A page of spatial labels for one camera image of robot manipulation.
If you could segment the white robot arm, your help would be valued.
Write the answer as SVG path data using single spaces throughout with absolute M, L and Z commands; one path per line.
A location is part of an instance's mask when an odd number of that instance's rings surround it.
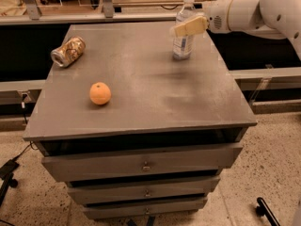
M 203 12 L 170 28 L 174 38 L 209 29 L 213 33 L 244 32 L 265 39 L 287 39 L 301 58 L 301 0 L 214 0 Z

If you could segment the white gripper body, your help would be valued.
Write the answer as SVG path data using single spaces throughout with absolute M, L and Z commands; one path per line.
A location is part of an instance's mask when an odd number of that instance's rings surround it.
M 203 11 L 213 33 L 226 34 L 230 32 L 228 14 L 231 0 L 206 1 L 202 4 Z

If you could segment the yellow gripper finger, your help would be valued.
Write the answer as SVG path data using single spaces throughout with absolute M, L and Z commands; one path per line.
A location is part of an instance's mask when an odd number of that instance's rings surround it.
M 208 28 L 208 21 L 204 16 L 196 16 L 173 27 L 173 35 L 178 37 L 192 36 L 203 33 Z

